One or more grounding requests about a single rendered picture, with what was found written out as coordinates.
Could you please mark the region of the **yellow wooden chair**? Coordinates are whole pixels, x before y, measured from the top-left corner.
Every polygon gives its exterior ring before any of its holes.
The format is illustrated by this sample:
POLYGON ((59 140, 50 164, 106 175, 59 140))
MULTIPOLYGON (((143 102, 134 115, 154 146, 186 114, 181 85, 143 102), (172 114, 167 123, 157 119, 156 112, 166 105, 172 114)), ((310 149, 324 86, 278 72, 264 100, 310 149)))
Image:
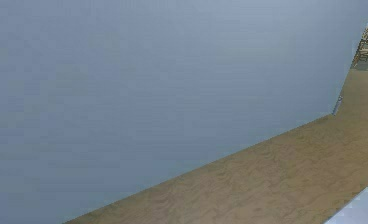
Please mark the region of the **yellow wooden chair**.
POLYGON ((356 67, 360 61, 368 60, 368 27, 365 28, 361 39, 359 41, 358 47, 356 49, 352 66, 356 67))

